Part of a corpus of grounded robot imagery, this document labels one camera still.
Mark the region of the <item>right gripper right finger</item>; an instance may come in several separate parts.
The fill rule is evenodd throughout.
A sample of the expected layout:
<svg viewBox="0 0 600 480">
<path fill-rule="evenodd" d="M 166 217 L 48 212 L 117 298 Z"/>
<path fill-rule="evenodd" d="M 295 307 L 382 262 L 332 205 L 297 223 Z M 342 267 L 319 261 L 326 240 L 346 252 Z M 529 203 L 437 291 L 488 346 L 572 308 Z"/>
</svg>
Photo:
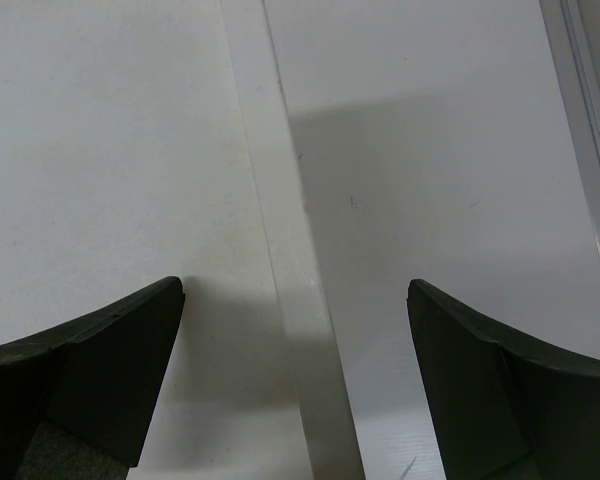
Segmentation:
<svg viewBox="0 0 600 480">
<path fill-rule="evenodd" d="M 600 479 L 600 360 L 424 280 L 407 309 L 447 478 Z"/>
</svg>

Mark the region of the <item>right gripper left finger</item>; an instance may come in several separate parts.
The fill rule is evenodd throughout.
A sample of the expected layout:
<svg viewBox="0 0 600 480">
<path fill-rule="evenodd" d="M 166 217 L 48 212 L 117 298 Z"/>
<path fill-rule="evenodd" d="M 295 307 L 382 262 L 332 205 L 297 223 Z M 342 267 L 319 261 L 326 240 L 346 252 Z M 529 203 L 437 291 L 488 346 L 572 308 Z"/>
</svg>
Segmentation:
<svg viewBox="0 0 600 480">
<path fill-rule="evenodd" d="M 0 345 L 0 479 L 124 479 L 139 464 L 185 293 L 169 276 Z"/>
</svg>

